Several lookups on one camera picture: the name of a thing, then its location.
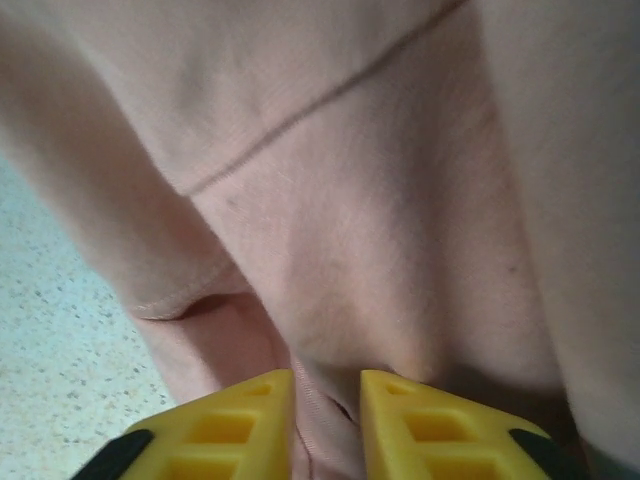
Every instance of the stitching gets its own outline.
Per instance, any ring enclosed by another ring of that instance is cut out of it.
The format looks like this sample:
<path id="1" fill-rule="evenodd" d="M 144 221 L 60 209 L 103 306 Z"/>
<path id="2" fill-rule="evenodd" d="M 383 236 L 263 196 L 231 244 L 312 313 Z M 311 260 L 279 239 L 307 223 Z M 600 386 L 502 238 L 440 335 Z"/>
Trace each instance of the stitching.
<path id="1" fill-rule="evenodd" d="M 320 95 L 303 109 L 299 110 L 283 120 L 278 126 L 267 132 L 260 140 L 251 145 L 244 153 L 241 153 L 235 159 L 232 159 L 228 165 L 221 170 L 206 175 L 202 180 L 196 182 L 190 189 L 190 195 L 197 195 L 212 183 L 216 183 L 221 179 L 227 178 L 234 172 L 249 163 L 253 157 L 258 155 L 262 150 L 281 138 L 287 131 L 291 130 L 298 123 L 309 117 L 313 113 L 321 110 L 323 107 L 335 103 L 347 92 L 349 92 L 357 84 L 364 82 L 368 78 L 375 76 L 378 72 L 384 70 L 391 64 L 393 59 L 406 50 L 412 43 L 419 40 L 424 35 L 429 34 L 441 22 L 448 19 L 451 14 L 455 13 L 468 0 L 454 0 L 442 8 L 438 13 L 430 17 L 426 22 L 409 33 L 400 37 L 387 50 L 383 51 L 378 58 L 364 67 L 359 72 L 347 78 L 344 82 L 331 88 L 328 92 Z"/>
<path id="2" fill-rule="evenodd" d="M 307 455 L 307 478 L 309 480 L 313 480 L 314 478 L 313 460 L 311 459 L 311 452 L 309 451 L 309 446 L 307 445 L 307 442 L 302 436 L 302 432 L 300 432 L 300 427 L 298 427 L 298 422 L 296 422 L 296 435 L 298 435 L 298 438 L 300 439 L 300 444 L 302 445 L 302 448 L 304 448 L 304 453 L 306 453 Z"/>
<path id="3" fill-rule="evenodd" d="M 204 279 L 198 279 L 198 280 L 189 282 L 182 289 L 178 290 L 175 293 L 172 293 L 171 295 L 167 295 L 161 298 L 160 300 L 145 303 L 143 305 L 132 306 L 132 307 L 129 307 L 129 309 L 134 314 L 144 315 L 144 313 L 149 310 L 152 310 L 159 306 L 162 307 L 162 305 L 166 305 L 167 303 L 172 303 L 174 300 L 176 300 L 179 297 L 184 297 L 184 299 L 182 299 L 181 301 L 174 302 L 174 303 L 180 303 L 182 305 L 173 307 L 171 310 L 169 310 L 166 313 L 163 313 L 160 315 L 145 316 L 144 318 L 147 320 L 166 320 L 166 319 L 175 317 L 176 315 L 179 315 L 180 313 L 184 312 L 191 305 L 191 303 L 193 303 L 195 299 L 201 296 L 204 291 L 209 289 L 218 280 L 218 278 L 220 278 L 220 274 L 224 272 L 227 268 L 229 268 L 230 264 L 231 262 L 226 262 L 224 266 L 219 266 L 217 269 L 214 269 L 213 274 L 208 275 Z"/>

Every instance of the speckled floor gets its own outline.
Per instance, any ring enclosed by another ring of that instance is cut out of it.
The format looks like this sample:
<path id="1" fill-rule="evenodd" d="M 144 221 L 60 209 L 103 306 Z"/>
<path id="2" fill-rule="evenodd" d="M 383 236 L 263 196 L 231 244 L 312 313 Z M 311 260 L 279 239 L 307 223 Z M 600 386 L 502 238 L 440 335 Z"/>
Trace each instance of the speckled floor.
<path id="1" fill-rule="evenodd" d="M 68 479 L 171 403 L 109 289 L 0 158 L 0 479 Z"/>

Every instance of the rectangular hole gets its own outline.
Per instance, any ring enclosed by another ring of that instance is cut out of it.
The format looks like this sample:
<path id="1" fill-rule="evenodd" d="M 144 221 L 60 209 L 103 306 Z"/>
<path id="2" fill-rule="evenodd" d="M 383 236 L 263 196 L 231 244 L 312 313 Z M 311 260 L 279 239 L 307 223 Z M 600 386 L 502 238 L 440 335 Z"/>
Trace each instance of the rectangular hole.
<path id="1" fill-rule="evenodd" d="M 430 457 L 427 468 L 433 480 L 503 480 L 503 469 L 490 456 Z"/>
<path id="2" fill-rule="evenodd" d="M 260 385 L 259 387 L 254 388 L 253 390 L 249 390 L 247 395 L 255 395 L 255 396 L 265 396 L 271 393 L 271 385 L 265 383 L 264 385 Z"/>
<path id="3" fill-rule="evenodd" d="M 408 388 L 401 387 L 400 385 L 396 385 L 394 383 L 387 384 L 387 392 L 389 392 L 391 395 L 409 395 L 410 393 L 413 393 Z"/>
<path id="4" fill-rule="evenodd" d="M 414 412 L 405 423 L 416 442 L 470 442 L 474 436 L 464 419 L 453 412 Z"/>
<path id="5" fill-rule="evenodd" d="M 248 413 L 209 413 L 198 420 L 187 443 L 247 443 L 255 423 L 255 416 Z"/>
<path id="6" fill-rule="evenodd" d="M 237 458 L 172 459 L 168 480 L 231 480 L 238 468 Z"/>

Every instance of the pink pants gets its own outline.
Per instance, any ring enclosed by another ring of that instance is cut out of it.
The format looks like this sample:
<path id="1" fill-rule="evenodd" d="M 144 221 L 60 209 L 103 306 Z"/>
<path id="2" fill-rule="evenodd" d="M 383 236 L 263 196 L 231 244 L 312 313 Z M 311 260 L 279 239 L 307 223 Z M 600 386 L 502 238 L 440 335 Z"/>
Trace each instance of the pink pants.
<path id="1" fill-rule="evenodd" d="M 640 468 L 638 2 L 5 0 L 0 145 L 179 401 L 385 369 Z"/>

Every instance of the yellow plastic object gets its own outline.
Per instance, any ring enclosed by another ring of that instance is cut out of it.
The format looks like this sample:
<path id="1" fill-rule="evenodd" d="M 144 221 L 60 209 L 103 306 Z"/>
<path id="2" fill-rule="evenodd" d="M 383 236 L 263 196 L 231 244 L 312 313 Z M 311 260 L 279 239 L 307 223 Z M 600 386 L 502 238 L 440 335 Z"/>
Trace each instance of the yellow plastic object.
<path id="1" fill-rule="evenodd" d="M 369 480 L 538 480 L 547 475 L 511 439 L 531 422 L 386 372 L 362 372 Z"/>
<path id="2" fill-rule="evenodd" d="M 120 480 L 284 480 L 293 374 L 275 370 L 133 425 L 155 438 Z"/>

